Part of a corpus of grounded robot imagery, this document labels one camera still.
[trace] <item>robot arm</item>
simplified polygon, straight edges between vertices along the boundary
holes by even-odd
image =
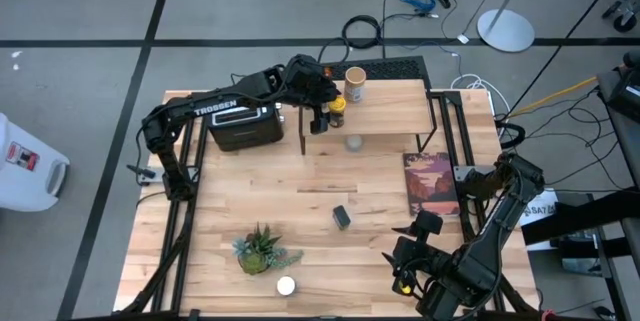
[[[172,98],[142,120],[141,131],[147,148],[158,155],[164,167],[162,178],[167,197],[185,200],[194,195],[194,184],[187,168],[178,162],[174,143],[190,119],[233,107],[255,109],[282,102],[311,108],[314,120],[309,127],[311,133],[318,134],[328,127],[328,114],[323,112],[322,105],[339,94],[322,65],[310,56],[297,55],[286,67],[277,65],[254,73],[235,85]]]
[[[457,184],[463,202],[489,200],[503,192],[477,237],[452,254],[427,244],[429,233],[439,234],[442,227],[435,214],[421,211],[410,227],[394,229],[416,240],[401,236],[393,256],[383,254],[393,266],[392,290],[418,298],[416,310],[427,320],[451,320],[460,305],[473,308],[465,318],[491,298],[501,282],[502,247],[527,203],[544,190],[542,170],[517,155],[502,154],[495,167],[488,174],[471,170]],[[418,285],[417,271],[430,275],[424,287]]]

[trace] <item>jar lid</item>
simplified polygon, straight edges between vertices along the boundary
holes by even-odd
[[[346,106],[347,101],[345,101],[344,97],[338,96],[334,101],[329,102],[329,111],[344,112]]]

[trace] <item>white lamp base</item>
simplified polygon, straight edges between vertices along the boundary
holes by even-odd
[[[490,10],[478,19],[478,34],[489,46],[505,52],[520,52],[533,45],[536,33],[531,23],[519,14],[504,10],[489,30],[498,10]]]

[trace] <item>book cover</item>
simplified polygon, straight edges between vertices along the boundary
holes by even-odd
[[[438,215],[460,213],[448,153],[406,153],[402,158],[412,216],[420,210]]]

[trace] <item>potted plant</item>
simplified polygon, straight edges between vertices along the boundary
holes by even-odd
[[[297,255],[287,257],[287,250],[276,247],[275,244],[282,236],[271,238],[271,229],[266,225],[264,230],[258,224],[244,239],[233,241],[233,253],[238,257],[242,270],[249,275],[259,274],[269,267],[284,268],[302,258],[302,251]]]

